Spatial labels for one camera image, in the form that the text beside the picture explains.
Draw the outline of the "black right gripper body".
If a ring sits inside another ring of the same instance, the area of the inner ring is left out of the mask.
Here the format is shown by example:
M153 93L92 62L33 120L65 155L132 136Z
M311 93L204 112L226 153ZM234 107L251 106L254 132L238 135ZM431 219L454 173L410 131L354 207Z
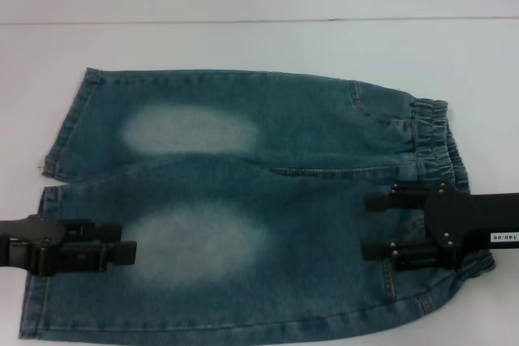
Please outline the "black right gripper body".
M480 250L518 247L518 194L467 194L441 183L423 209L428 236L440 248L441 265L458 269Z

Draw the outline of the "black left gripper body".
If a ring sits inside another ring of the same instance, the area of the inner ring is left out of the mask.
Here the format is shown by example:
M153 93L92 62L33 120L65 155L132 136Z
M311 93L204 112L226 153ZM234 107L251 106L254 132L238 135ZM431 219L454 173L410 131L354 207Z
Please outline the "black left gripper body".
M36 276L56 273L56 257L65 226L44 217L1 221L1 267L23 269Z

